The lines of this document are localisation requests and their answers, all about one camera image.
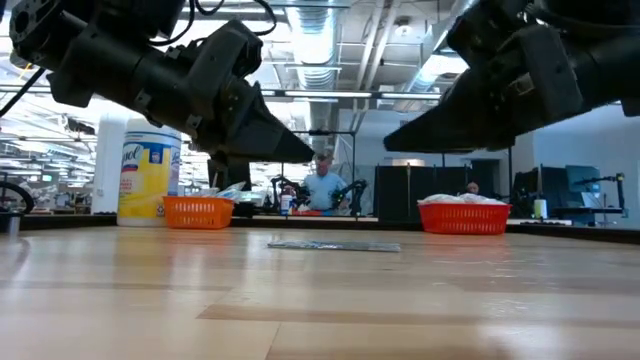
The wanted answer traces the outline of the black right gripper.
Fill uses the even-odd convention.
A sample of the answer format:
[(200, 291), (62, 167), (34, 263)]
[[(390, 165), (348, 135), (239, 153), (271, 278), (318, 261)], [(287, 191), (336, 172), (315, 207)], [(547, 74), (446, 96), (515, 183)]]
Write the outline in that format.
[(448, 45), (468, 69), (439, 104), (387, 135), (386, 150), (498, 151), (515, 135), (578, 111), (583, 96), (558, 30), (533, 1), (477, 1), (458, 16)]

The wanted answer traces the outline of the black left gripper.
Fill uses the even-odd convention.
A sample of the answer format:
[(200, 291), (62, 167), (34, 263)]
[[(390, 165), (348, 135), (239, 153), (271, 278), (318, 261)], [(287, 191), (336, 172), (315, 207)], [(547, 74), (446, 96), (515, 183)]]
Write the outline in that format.
[(315, 152), (270, 112), (259, 84), (240, 82), (257, 69), (261, 46), (231, 20), (202, 42), (154, 49), (135, 68), (132, 109), (189, 135), (204, 151), (219, 146), (229, 158), (309, 162)]

